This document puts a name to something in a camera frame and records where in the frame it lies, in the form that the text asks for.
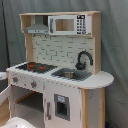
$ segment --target faucet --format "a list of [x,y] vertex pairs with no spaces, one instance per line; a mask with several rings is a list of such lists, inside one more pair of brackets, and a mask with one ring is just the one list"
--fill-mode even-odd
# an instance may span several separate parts
[[86,63],[82,64],[82,63],[80,62],[80,58],[81,58],[81,55],[82,55],[82,54],[87,55],[88,58],[89,58],[89,60],[90,60],[90,65],[93,65],[93,59],[92,59],[91,55],[90,55],[88,52],[86,52],[86,51],[82,51],[82,52],[80,52],[80,53],[78,54],[78,63],[77,63],[76,66],[75,66],[75,67],[77,68],[77,70],[83,70],[83,69],[85,69],[85,67],[86,67]]

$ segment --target gray wall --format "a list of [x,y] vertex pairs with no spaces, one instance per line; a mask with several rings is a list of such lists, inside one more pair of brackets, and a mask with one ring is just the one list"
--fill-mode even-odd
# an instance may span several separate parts
[[128,127],[128,0],[4,0],[11,65],[25,61],[19,13],[102,11],[102,70],[115,77],[106,88],[106,117]]
[[[5,72],[8,67],[6,37],[3,20],[2,1],[0,1],[0,72]],[[0,92],[7,87],[7,80],[0,81]]]

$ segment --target toy kitchen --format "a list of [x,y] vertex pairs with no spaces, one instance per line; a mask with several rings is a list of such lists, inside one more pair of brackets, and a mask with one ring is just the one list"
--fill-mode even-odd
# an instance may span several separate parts
[[0,100],[36,128],[105,128],[101,12],[20,14],[27,62],[10,67]]

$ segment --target upper shelf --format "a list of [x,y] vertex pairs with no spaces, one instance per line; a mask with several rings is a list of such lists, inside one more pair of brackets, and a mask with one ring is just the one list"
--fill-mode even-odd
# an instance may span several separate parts
[[19,14],[22,15],[79,15],[79,14],[97,14],[101,13],[101,11],[82,11],[82,12],[49,12],[49,13],[24,13]]
[[26,13],[20,18],[23,33],[94,37],[96,26],[101,29],[100,11]]

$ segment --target burner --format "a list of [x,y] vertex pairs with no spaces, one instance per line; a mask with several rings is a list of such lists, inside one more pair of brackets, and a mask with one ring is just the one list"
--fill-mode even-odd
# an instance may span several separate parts
[[27,64],[21,65],[21,66],[16,67],[16,68],[21,69],[21,70],[27,70],[30,72],[46,73],[46,72],[48,72],[54,68],[57,68],[57,66],[35,63],[35,62],[29,62]]

